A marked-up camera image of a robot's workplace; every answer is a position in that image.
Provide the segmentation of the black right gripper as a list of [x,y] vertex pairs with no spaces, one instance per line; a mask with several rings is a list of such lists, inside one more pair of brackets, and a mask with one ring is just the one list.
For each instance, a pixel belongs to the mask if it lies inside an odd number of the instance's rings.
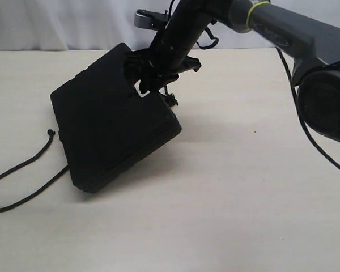
[[203,31],[204,17],[173,16],[156,36],[150,50],[127,52],[124,67],[134,74],[141,74],[140,93],[159,91],[186,71],[197,72],[201,63],[188,54]]

